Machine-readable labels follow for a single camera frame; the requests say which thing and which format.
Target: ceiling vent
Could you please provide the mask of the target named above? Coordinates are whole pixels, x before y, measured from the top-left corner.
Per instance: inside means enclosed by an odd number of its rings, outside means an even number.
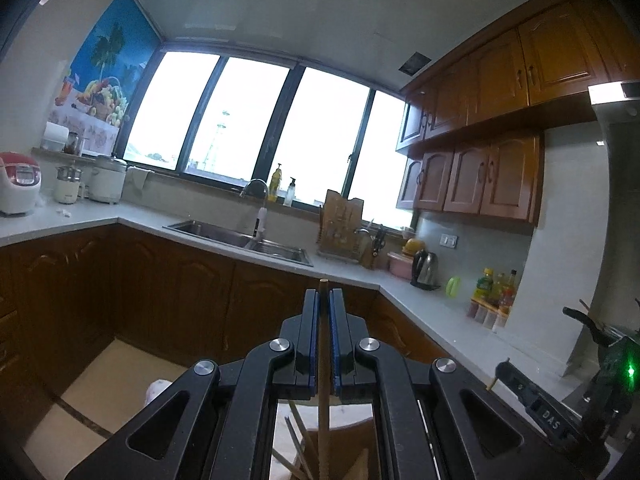
[[[403,74],[407,74],[410,76],[416,75],[420,70],[422,70],[425,66],[427,66],[431,62],[430,57],[426,57],[424,54],[420,54],[420,52],[416,52],[409,59],[404,62],[398,70]]]

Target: stainless steel kettle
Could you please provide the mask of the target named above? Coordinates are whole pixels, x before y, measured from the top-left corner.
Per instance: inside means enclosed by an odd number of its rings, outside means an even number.
[[[437,269],[438,257],[435,253],[428,253],[425,249],[418,251],[411,267],[411,284],[425,290],[439,288],[435,284]]]

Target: countertop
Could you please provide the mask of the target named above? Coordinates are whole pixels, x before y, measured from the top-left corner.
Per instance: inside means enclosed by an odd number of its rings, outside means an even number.
[[[560,378],[542,369],[542,366],[533,358],[510,346],[491,330],[466,318],[465,309],[460,304],[452,304],[442,291],[427,292],[415,288],[386,270],[364,269],[356,264],[324,258],[315,254],[314,251],[308,251],[313,267],[276,260],[251,251],[165,229],[164,226],[184,221],[184,218],[130,203],[108,205],[82,200],[73,205],[62,205],[46,197],[44,200],[43,205],[38,206],[26,216],[0,217],[0,246],[100,225],[121,223],[237,260],[378,290],[454,359],[482,381],[488,381],[493,377],[495,366],[509,357],[514,366],[556,399],[562,400],[580,384],[580,379],[575,376]],[[63,210],[69,213],[68,217],[64,216]],[[494,392],[519,413],[524,413],[515,396],[500,383],[496,385]]]

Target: wall switch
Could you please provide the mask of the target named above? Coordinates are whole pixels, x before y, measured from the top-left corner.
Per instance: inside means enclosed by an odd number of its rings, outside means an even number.
[[[458,243],[458,237],[454,235],[440,235],[440,245],[443,247],[448,247],[451,249],[455,249],[456,244]]]

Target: ceiling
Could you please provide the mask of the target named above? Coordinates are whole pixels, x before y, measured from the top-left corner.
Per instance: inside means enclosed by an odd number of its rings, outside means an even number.
[[[168,39],[285,52],[387,86],[418,51],[437,60],[527,0],[140,0]]]

